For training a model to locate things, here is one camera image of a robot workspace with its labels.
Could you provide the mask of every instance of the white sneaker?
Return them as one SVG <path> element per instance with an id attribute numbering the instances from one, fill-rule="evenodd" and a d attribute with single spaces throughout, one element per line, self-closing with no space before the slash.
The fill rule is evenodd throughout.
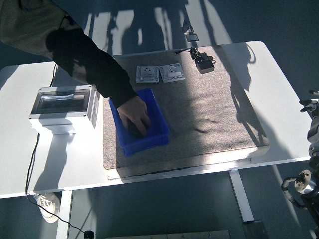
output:
<path id="1" fill-rule="evenodd" d="M 33 197 L 36 200 L 36 203 L 45 208 L 48 212 L 54 213 L 55 215 L 58 215 L 60 212 L 60 200 L 54 193 L 37 194 Z M 54 223 L 58 220 L 56 216 L 46 212 L 42 208 L 40 208 L 40 212 L 48 223 Z"/>

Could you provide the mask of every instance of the person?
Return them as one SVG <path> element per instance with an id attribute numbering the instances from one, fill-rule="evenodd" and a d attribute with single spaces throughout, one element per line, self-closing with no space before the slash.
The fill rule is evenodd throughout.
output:
<path id="1" fill-rule="evenodd" d="M 57 63 L 71 77 L 95 85 L 110 97 L 124 127 L 131 120 L 143 136 L 151 126 L 147 106 L 133 90 L 127 72 L 100 50 L 67 12 L 50 0 L 0 0 L 0 41 Z M 58 213 L 54 194 L 36 195 L 39 205 Z M 47 222 L 57 218 L 41 210 Z"/>

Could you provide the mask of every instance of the white desk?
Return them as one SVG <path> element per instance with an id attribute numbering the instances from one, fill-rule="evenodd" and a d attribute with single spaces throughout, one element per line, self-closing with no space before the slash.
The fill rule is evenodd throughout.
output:
<path id="1" fill-rule="evenodd" d="M 29 192 L 56 192 L 144 180 L 308 160 L 311 119 L 300 113 L 294 90 L 262 42 L 223 45 L 270 141 L 264 155 L 233 162 L 109 180 L 103 168 L 102 104 L 96 130 L 87 135 L 40 137 Z M 38 88 L 49 86 L 53 62 L 3 68 L 0 83 L 0 198 L 24 195 L 37 133 L 28 116 Z"/>

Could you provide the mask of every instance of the blue plastic bin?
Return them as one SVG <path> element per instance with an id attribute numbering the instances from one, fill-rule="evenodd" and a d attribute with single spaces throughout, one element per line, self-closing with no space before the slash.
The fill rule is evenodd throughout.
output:
<path id="1" fill-rule="evenodd" d="M 148 115 L 152 122 L 152 126 L 148 130 L 148 136 L 145 138 L 137 139 L 128 133 L 122 124 L 118 111 L 115 109 L 112 101 L 109 100 L 119 143 L 125 156 L 131 156 L 136 152 L 158 145 L 168 144 L 169 129 L 156 102 L 153 91 L 151 88 L 146 88 L 136 93 L 146 103 Z"/>

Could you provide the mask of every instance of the power adapter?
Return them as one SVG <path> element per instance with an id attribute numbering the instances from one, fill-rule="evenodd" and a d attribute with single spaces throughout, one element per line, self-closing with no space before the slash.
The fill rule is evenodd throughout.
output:
<path id="1" fill-rule="evenodd" d="M 93 231 L 85 231 L 84 232 L 84 239 L 94 239 L 94 232 Z"/>
<path id="2" fill-rule="evenodd" d="M 205 74 L 208 72 L 212 72 L 215 67 L 213 61 L 213 57 L 207 56 L 205 52 L 199 53 L 200 57 L 195 59 L 196 67 L 200 74 Z"/>

